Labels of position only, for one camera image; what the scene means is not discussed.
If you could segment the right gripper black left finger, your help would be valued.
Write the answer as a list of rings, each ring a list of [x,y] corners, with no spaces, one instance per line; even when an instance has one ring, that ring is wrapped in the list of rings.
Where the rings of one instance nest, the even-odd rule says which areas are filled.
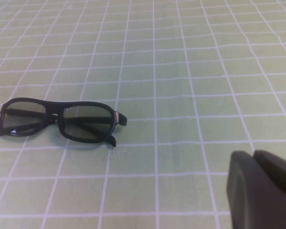
[[[234,229],[286,229],[286,193],[245,151],[230,157],[226,193]]]

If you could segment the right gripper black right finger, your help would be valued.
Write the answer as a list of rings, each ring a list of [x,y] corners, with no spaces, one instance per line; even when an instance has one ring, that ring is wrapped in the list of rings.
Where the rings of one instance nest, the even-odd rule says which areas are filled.
[[[286,193],[286,160],[265,150],[256,150],[253,158],[272,182]]]

